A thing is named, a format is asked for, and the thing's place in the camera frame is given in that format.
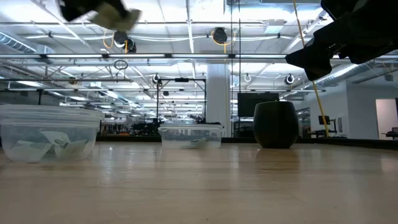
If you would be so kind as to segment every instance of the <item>white column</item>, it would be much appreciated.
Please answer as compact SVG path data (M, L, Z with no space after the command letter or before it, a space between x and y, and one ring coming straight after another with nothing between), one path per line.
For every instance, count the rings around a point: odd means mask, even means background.
M229 91L227 64L207 65L206 121L220 122L224 126L224 137L231 137L231 93Z

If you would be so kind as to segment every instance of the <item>ceiling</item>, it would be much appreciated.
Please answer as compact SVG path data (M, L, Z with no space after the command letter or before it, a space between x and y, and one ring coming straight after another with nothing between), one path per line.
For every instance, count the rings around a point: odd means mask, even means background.
M92 14L68 24L60 15L54 0L41 2L45 9L40 8L31 0L3 0L0 8L0 31L7 32L28 45L45 45L57 54L124 53L123 49L117 48L115 45L110 48L104 45L104 42L108 46L112 45L112 32L90 23L88 19ZM234 4L231 6L226 5L224 0L124 0L127 8L142 11L139 23L129 31L129 35L137 45L138 54L287 54L302 48L301 41L297 38L299 27L291 1L241 0L240 13L238 1L233 2ZM306 30L306 41L310 40L313 32L332 21L319 6L319 2L317 0L298 1L298 16L302 29ZM188 17L191 19L191 26L188 25ZM226 46L225 51L223 46L216 45L211 38L211 32L216 27L224 27L229 36L228 42L231 44ZM4 45L0 45L0 52L18 53ZM70 77L110 79L116 78L116 74L119 72L113 66L114 60L109 60L108 63L102 61L102 65L77 67L73 66L76 62L77 64L86 62L94 64L98 61L71 62L57 59L53 65L48 67L47 72L44 64L37 64L35 61L10 60L10 62L39 75L51 74L51 78L54 79ZM152 59L150 64L146 59L132 59L129 60L130 62L136 66L130 66L119 72L118 78L127 77L133 84L130 82L101 82L101 88L153 88L151 83L154 74L158 74L161 78L193 78L194 76L195 78L206 78L207 64L211 63L201 60L176 61L168 59ZM236 60L234 62L227 60L224 63L231 73L233 71L232 83L235 84L235 87L239 83L238 77L241 74L240 85L243 89L287 89L289 87L285 85L284 78L289 74L297 77L295 85L305 84L307 81L301 68L286 63L246 61L239 64ZM245 81L244 78L248 75L250 75L250 80L246 79L247 81ZM51 85L69 86L65 82L52 82ZM79 88L86 88L90 84L78 83L77 85ZM198 85L193 82L183 85L170 82L167 88L196 88L198 91L170 92L170 96L162 96L164 98L200 99L204 97L203 92L199 91ZM98 97L98 94L92 94L90 99ZM123 91L117 94L130 101L153 103L152 97L147 93ZM108 98L108 96L102 96L97 100L114 102L112 98Z

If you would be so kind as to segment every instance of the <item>black monitor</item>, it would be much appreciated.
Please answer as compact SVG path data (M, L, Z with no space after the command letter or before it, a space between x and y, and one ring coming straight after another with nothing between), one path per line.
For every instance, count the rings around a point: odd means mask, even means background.
M238 93L238 116L253 117L258 103L279 101L278 93Z
M318 119L319 119L319 124L320 125L325 125L324 122L323 122L322 116L319 116ZM330 125L330 117L329 116L325 116L325 120L326 120L326 124Z

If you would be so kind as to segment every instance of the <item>table surface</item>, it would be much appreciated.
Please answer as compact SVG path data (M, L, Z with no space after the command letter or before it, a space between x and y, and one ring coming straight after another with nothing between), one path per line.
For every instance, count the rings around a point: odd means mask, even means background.
M0 153L0 223L398 223L398 151L100 142L84 161Z

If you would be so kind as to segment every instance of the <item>plastic container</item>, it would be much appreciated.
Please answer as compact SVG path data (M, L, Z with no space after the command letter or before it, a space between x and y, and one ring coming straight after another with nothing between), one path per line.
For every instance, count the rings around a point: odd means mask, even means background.
M104 114L59 106L1 105L2 148L17 162L86 158Z
M222 125L161 124L162 146L171 149L219 148L224 134Z

